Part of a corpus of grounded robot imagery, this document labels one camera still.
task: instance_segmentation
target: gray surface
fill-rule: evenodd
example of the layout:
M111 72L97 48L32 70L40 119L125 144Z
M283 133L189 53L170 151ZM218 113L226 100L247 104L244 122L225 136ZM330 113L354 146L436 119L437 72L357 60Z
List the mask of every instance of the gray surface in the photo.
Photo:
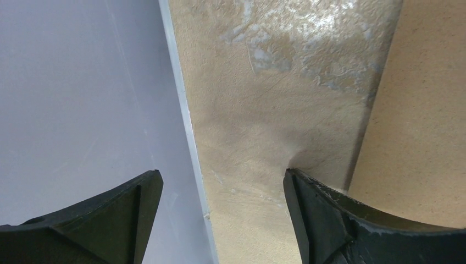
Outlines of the gray surface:
M1 1L0 224L156 168L165 186L145 263L213 263L181 96L157 1Z

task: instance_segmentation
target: peeled paint patch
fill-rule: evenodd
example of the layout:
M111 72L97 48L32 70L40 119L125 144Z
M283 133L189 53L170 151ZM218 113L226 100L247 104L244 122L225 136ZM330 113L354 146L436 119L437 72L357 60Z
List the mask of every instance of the peeled paint patch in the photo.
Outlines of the peeled paint patch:
M335 90L379 82L402 0L186 0L226 43L245 43L251 68L298 71Z

